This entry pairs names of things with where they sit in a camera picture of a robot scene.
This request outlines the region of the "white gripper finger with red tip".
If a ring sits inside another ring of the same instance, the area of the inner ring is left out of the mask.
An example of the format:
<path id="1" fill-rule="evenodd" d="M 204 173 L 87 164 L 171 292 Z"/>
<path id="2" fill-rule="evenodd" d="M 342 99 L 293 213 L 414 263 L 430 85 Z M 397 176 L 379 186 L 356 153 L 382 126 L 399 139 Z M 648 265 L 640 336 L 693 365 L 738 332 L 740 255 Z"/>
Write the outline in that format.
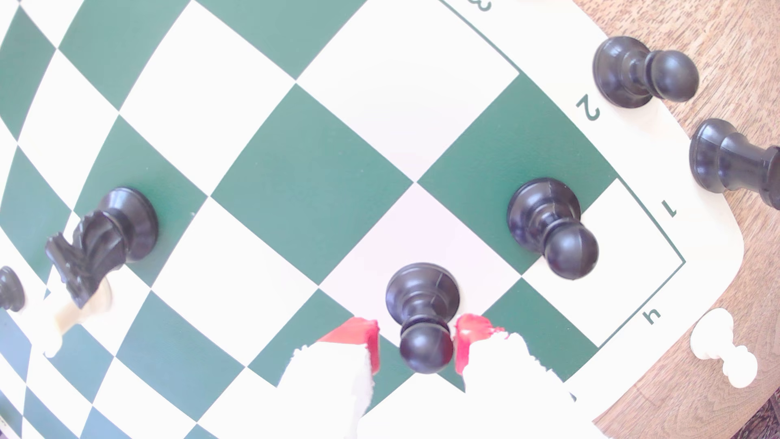
<path id="1" fill-rule="evenodd" d="M 466 395 L 458 438 L 604 437 L 520 334 L 472 313 L 460 315 L 455 330 L 455 371 Z"/>
<path id="2" fill-rule="evenodd" d="M 278 438 L 356 438 L 381 367 L 375 319 L 351 317 L 294 351 L 277 387 Z"/>

